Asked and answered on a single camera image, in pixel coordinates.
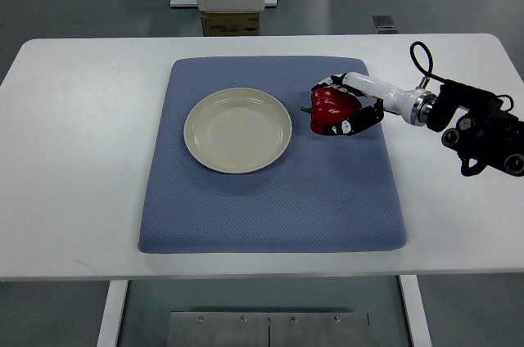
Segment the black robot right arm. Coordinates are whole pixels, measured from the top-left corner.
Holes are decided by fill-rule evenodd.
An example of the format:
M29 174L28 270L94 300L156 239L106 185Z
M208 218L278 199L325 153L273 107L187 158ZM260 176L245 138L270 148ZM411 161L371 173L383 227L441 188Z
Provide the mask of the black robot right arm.
M409 54L423 74L419 90L432 79L441 83L438 95L430 94L413 105L414 122L442 133L442 145L455 151L461 161L461 174L471 177L492 167L521 177L523 122L503 108L504 99L513 108L513 99L433 74L431 52L420 41L411 44Z

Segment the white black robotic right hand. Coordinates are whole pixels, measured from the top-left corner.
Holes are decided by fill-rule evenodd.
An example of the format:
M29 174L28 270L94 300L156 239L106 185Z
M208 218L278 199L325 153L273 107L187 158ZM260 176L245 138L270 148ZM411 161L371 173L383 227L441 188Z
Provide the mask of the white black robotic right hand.
M404 91L356 72L331 75L312 87L311 94L318 88L348 92L362 104L362 109L350 118L352 130L345 136L361 133L380 123L386 113L401 116L407 124L423 126L436 99L436 95L425 88Z

